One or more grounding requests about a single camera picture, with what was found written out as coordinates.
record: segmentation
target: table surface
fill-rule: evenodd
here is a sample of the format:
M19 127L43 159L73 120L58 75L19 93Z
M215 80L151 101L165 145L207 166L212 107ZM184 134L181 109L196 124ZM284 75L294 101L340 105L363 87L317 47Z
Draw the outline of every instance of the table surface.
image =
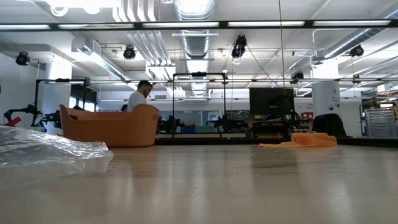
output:
M1 223L398 223L398 150L154 146L0 192Z

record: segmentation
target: plastic bag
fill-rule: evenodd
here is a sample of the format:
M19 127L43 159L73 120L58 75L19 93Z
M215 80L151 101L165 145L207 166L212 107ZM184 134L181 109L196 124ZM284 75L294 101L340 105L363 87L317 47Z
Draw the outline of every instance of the plastic bag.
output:
M77 142L0 126L0 189L76 173L106 172L112 158L103 142Z

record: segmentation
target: pillar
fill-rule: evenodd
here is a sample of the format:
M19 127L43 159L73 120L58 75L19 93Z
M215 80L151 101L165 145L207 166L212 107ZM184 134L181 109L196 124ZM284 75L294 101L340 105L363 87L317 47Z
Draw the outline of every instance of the pillar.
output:
M66 60L47 63L45 66L45 79L72 78L72 65ZM60 110L60 105L69 106L69 84L41 84L43 85L42 112L43 114L55 113ZM62 130L53 124L45 125L47 133L62 134Z
M321 65L314 65L312 78L339 78L337 59L325 60ZM312 84L312 100L314 116L335 113L341 117L338 82Z

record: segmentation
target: black chair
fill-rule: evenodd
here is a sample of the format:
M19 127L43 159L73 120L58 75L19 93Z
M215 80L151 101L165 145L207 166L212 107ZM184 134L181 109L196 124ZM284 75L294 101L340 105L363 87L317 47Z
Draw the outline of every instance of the black chair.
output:
M324 114L313 121L312 131L327 133L330 136L347 137L343 121L338 114Z

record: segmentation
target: black monitor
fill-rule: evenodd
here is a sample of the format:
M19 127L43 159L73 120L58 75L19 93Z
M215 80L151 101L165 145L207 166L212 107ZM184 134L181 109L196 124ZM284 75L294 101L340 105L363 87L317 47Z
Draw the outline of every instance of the black monitor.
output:
M283 118L290 114L290 104L293 103L293 89L250 88L250 114L252 115L275 115Z

